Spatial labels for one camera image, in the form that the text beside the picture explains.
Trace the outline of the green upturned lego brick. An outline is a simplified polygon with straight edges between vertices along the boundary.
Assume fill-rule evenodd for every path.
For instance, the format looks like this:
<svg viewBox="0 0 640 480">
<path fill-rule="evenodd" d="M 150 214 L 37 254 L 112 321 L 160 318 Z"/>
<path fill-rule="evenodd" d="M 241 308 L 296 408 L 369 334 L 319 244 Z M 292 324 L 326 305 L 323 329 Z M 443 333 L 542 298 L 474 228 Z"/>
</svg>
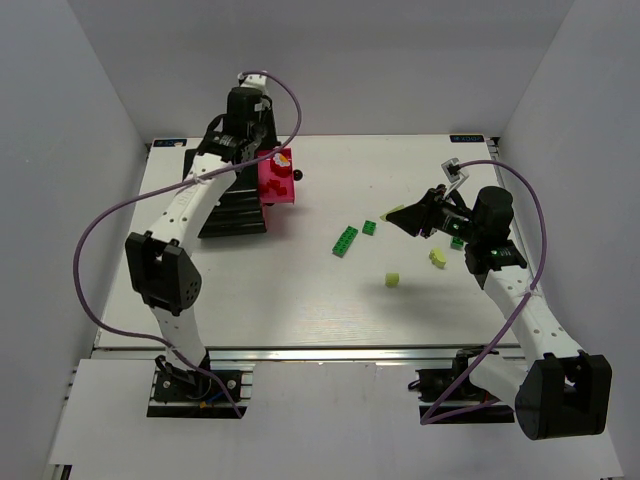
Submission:
<svg viewBox="0 0 640 480">
<path fill-rule="evenodd" d="M 457 237 L 451 239 L 450 247 L 455 250 L 462 250 L 464 248 L 465 242 Z"/>
</svg>

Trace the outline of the pale yellow studded lego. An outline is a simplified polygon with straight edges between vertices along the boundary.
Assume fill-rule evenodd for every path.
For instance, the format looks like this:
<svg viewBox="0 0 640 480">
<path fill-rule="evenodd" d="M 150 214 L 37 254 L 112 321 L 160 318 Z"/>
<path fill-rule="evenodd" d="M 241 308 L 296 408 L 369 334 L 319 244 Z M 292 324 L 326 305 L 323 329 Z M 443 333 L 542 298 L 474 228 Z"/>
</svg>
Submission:
<svg viewBox="0 0 640 480">
<path fill-rule="evenodd" d="M 431 263 L 439 269 L 444 269 L 447 263 L 447 259 L 440 248 L 431 249 L 429 259 Z"/>
</svg>

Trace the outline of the red yellow lego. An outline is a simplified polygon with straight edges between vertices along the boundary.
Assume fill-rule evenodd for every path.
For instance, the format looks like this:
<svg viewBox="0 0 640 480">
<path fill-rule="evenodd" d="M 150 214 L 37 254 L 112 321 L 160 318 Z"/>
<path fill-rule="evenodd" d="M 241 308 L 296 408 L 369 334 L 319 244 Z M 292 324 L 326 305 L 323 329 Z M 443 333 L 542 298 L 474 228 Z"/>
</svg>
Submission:
<svg viewBox="0 0 640 480">
<path fill-rule="evenodd" d="M 291 160 L 282 153 L 275 154 L 269 162 L 273 175 L 279 178 L 286 178 L 293 172 Z"/>
</svg>

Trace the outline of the pink top drawer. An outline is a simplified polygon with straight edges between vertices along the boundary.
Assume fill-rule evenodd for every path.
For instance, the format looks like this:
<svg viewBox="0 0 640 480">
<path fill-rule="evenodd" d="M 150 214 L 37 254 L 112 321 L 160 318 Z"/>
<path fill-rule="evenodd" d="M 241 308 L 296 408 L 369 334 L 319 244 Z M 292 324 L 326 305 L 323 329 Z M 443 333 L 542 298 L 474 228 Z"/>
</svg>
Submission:
<svg viewBox="0 0 640 480">
<path fill-rule="evenodd" d="M 270 157 L 268 160 L 264 160 L 260 162 L 257 165 L 259 199 L 261 200 L 261 203 L 265 206 L 271 206 L 275 204 L 294 204 L 295 198 L 296 198 L 295 185 L 297 182 L 301 181 L 303 178 L 303 172 L 300 169 L 297 169 L 294 167 L 291 149 L 285 148 L 279 153 L 284 154 L 291 160 L 293 172 L 290 176 L 286 178 L 279 178 L 273 175 L 269 166 L 269 162 L 273 156 Z M 277 195 L 262 195 L 260 192 L 260 185 L 265 184 L 269 181 L 279 182 L 280 187 L 285 187 L 287 189 L 287 195 L 284 197 L 278 197 Z"/>
</svg>

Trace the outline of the tiny red lego cube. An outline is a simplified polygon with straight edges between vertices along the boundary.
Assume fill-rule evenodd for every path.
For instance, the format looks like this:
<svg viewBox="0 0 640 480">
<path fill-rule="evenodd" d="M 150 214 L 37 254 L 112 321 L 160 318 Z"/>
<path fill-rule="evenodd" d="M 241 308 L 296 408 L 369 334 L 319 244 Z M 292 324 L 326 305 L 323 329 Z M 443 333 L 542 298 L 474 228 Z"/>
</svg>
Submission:
<svg viewBox="0 0 640 480">
<path fill-rule="evenodd" d="M 280 183 L 269 181 L 260 185 L 260 192 L 262 195 L 278 195 L 280 191 Z"/>
</svg>

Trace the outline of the pale yellow lego brick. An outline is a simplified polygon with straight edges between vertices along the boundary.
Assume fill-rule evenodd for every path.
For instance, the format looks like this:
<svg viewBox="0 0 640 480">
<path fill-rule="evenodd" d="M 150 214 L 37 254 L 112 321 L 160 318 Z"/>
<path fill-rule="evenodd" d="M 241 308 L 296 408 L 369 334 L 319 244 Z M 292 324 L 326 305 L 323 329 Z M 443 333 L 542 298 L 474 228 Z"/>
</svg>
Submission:
<svg viewBox="0 0 640 480">
<path fill-rule="evenodd" d="M 385 274 L 385 286 L 388 288 L 397 287 L 400 281 L 400 275 L 397 272 L 389 272 Z"/>
</svg>

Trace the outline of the long green lego brick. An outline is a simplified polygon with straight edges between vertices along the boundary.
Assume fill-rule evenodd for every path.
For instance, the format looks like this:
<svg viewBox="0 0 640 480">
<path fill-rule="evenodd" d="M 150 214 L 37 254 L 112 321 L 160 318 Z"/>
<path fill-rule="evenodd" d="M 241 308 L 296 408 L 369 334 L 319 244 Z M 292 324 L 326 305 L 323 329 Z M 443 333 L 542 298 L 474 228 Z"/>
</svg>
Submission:
<svg viewBox="0 0 640 480">
<path fill-rule="evenodd" d="M 346 252 L 349 250 L 357 234 L 358 230 L 356 228 L 347 226 L 334 244 L 332 248 L 332 254 L 339 258 L 343 258 Z"/>
</svg>

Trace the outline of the black pink drawer cabinet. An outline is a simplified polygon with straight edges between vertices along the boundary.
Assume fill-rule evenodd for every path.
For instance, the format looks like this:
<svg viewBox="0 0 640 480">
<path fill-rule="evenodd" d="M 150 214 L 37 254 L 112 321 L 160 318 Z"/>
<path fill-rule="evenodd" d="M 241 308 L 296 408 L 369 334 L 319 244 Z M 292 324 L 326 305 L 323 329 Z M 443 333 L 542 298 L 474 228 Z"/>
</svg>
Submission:
<svg viewBox="0 0 640 480">
<path fill-rule="evenodd" d="M 258 167 L 241 171 L 209 214 L 200 239 L 261 234 L 267 231 L 267 208 L 258 193 Z"/>
</svg>

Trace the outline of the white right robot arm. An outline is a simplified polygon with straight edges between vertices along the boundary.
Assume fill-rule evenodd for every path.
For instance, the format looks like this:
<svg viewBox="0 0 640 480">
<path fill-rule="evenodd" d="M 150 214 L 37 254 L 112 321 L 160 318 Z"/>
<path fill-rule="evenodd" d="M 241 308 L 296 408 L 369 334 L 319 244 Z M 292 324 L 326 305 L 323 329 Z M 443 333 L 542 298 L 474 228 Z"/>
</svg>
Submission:
<svg viewBox="0 0 640 480">
<path fill-rule="evenodd" d="M 459 351 L 448 379 L 430 382 L 438 395 L 421 422 L 452 417 L 437 409 L 455 393 L 483 391 L 487 403 L 502 402 L 514 412 L 531 440 L 599 435 L 606 426 L 611 365 L 573 340 L 537 295 L 527 262 L 509 237 L 512 203 L 507 190 L 488 186 L 467 207 L 458 193 L 447 197 L 438 187 L 386 216 L 413 237 L 442 232 L 464 242 L 469 273 L 503 314 L 527 362 L 525 370 L 512 365 L 493 343 Z"/>
</svg>

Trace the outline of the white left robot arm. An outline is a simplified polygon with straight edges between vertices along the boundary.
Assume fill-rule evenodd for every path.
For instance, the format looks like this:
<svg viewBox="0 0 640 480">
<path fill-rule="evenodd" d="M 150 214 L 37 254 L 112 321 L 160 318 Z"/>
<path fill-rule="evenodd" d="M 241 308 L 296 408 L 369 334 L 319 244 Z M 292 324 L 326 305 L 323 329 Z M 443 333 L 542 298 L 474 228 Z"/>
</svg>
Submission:
<svg viewBox="0 0 640 480">
<path fill-rule="evenodd" d="M 236 182 L 235 171 L 204 176 L 256 157 L 262 146 L 274 147 L 275 124 L 264 86 L 237 86 L 227 96 L 226 112 L 215 117 L 199 145 L 186 151 L 191 160 L 181 187 L 161 216 L 142 234 L 131 233 L 125 253 L 134 291 L 156 318 L 166 348 L 165 368 L 198 383 L 198 369 L 210 368 L 208 352 L 195 320 L 194 304 L 202 277 L 192 261 L 198 236 L 220 198 Z"/>
</svg>

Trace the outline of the small green square lego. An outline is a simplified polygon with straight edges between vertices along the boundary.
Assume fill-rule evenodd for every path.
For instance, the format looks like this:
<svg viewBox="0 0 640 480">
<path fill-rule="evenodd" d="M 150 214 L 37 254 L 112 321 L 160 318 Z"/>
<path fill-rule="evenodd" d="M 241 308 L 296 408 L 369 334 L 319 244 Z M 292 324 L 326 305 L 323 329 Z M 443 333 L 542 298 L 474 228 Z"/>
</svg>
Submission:
<svg viewBox="0 0 640 480">
<path fill-rule="evenodd" d="M 377 224 L 374 221 L 366 220 L 362 226 L 362 233 L 373 236 L 375 234 Z"/>
</svg>

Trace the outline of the right blue corner label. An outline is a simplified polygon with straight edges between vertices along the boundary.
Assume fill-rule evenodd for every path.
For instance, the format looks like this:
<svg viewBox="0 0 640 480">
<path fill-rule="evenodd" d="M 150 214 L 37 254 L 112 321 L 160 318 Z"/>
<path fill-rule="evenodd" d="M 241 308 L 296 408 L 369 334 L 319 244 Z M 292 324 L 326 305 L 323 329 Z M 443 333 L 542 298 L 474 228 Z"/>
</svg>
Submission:
<svg viewBox="0 0 640 480">
<path fill-rule="evenodd" d="M 484 136 L 481 134 L 450 134 L 452 143 L 484 143 Z"/>
</svg>

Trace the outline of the blue corner label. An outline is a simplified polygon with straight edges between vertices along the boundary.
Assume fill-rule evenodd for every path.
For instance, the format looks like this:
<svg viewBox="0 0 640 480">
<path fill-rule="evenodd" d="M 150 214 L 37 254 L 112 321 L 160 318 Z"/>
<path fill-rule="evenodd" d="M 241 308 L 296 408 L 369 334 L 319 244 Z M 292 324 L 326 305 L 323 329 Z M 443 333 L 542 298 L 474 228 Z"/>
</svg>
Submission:
<svg viewBox="0 0 640 480">
<path fill-rule="evenodd" d="M 481 134 L 450 134 L 452 143 L 484 143 L 484 136 Z"/>
<path fill-rule="evenodd" d="M 174 147 L 185 147 L 187 145 L 186 139 L 155 139 L 152 143 L 153 148 L 174 148 Z"/>
</svg>

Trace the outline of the left blue corner label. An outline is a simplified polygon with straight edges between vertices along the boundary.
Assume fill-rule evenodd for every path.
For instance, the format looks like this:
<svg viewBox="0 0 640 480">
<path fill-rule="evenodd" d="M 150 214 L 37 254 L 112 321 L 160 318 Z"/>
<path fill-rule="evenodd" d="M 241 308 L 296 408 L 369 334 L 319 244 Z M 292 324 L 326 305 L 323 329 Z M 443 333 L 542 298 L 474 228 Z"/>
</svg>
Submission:
<svg viewBox="0 0 640 480">
<path fill-rule="evenodd" d="M 153 148 L 174 148 L 174 147 L 185 147 L 187 145 L 186 139 L 155 139 L 152 143 Z"/>
</svg>

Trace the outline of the aluminium table frame rail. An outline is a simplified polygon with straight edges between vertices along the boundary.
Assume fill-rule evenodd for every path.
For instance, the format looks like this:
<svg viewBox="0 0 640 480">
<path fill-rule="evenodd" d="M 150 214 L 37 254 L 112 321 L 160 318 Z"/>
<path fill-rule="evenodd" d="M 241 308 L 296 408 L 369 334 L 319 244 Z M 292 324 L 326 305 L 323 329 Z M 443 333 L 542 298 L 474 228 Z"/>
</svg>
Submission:
<svg viewBox="0 0 640 480">
<path fill-rule="evenodd" d="M 445 136 L 300 137 L 293 163 L 303 172 L 292 205 L 267 211 L 263 234 L 199 241 L 193 260 L 204 288 L 200 336 L 215 360 L 435 359 L 489 342 L 499 309 L 468 273 L 461 252 L 436 234 L 413 238 L 381 221 L 444 181 L 441 164 L 471 161 L 461 191 L 503 183 L 485 164 L 483 143 Z M 343 258 L 332 248 L 347 226 L 377 222 Z M 434 266 L 440 248 L 447 263 Z M 385 274 L 397 272 L 397 287 Z"/>
</svg>

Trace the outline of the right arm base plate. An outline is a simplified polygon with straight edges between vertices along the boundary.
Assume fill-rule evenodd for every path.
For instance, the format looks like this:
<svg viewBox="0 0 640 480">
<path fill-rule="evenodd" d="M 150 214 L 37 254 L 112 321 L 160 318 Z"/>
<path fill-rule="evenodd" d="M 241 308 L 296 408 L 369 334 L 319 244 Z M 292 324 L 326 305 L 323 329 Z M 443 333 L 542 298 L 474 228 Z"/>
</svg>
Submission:
<svg viewBox="0 0 640 480">
<path fill-rule="evenodd" d="M 421 415 L 426 413 L 452 381 L 451 368 L 425 368 L 415 371 L 415 378 L 407 384 L 407 390 L 418 396 Z M 476 410 L 438 420 L 436 424 L 512 424 L 515 422 L 514 412 L 509 406 L 498 401 L 486 390 L 471 385 L 468 380 L 435 410 L 434 415 L 443 415 L 466 407 L 476 407 Z"/>
</svg>

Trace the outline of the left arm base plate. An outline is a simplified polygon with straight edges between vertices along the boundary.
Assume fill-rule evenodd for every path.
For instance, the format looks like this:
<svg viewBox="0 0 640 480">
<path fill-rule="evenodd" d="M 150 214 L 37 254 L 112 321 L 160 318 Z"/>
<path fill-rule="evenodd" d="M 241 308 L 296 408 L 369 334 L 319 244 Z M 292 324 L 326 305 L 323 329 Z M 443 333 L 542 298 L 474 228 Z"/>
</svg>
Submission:
<svg viewBox="0 0 640 480">
<path fill-rule="evenodd" d="M 240 419 L 244 416 L 251 398 L 252 371 L 213 370 L 240 412 L 237 414 L 222 387 L 211 377 L 176 367 L 168 363 L 164 355 L 156 357 L 154 363 L 148 418 Z"/>
</svg>

